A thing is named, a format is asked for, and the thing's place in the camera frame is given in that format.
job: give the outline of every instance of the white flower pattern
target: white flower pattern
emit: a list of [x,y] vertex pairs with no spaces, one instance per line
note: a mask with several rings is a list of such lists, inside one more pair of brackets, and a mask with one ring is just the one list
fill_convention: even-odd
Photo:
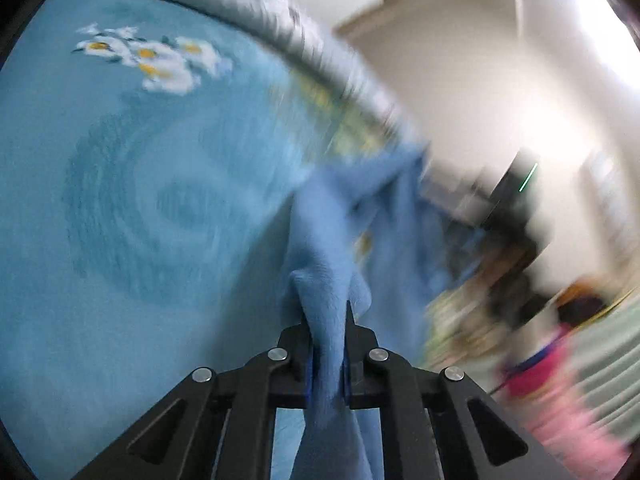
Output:
[[206,41],[180,37],[175,38],[175,43],[185,59],[214,77],[229,72],[233,67],[230,59],[220,56],[218,51]]
[[142,88],[185,95],[202,82],[200,73],[219,78],[228,73],[232,61],[210,43],[179,37],[175,41],[147,41],[137,37],[137,27],[105,28],[97,23],[78,29],[92,40],[80,41],[74,52],[99,56],[143,73]]

